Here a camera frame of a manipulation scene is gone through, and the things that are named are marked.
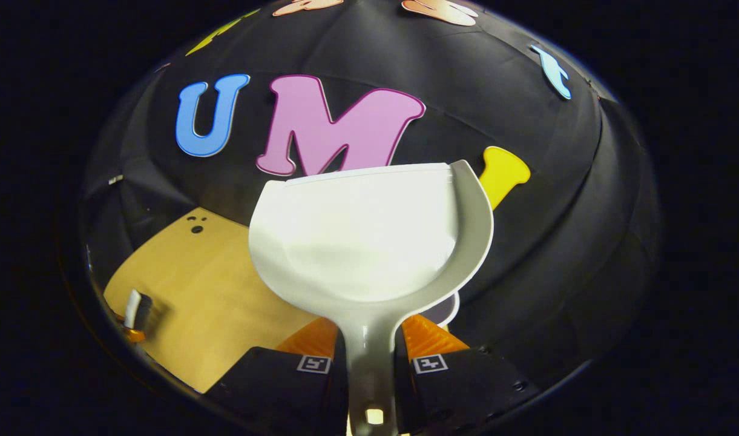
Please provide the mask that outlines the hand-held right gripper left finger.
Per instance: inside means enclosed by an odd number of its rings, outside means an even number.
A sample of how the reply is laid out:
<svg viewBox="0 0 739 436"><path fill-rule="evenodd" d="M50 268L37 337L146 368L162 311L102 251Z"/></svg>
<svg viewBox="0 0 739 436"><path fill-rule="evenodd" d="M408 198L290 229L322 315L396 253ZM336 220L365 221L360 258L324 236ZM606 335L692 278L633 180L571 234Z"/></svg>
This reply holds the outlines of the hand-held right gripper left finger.
<svg viewBox="0 0 739 436"><path fill-rule="evenodd" d="M341 332L320 317L276 348L251 348L206 399L247 435L345 435L347 384Z"/></svg>

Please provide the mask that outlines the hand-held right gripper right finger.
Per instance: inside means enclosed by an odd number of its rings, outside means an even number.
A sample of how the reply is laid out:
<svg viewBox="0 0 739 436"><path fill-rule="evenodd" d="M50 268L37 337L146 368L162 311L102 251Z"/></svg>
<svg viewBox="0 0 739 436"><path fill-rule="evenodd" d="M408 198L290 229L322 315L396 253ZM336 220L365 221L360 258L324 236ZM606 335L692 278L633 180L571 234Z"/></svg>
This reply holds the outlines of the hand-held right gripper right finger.
<svg viewBox="0 0 739 436"><path fill-rule="evenodd" d="M482 435L540 389L490 346L466 345L423 315L396 335L396 407L408 435Z"/></svg>

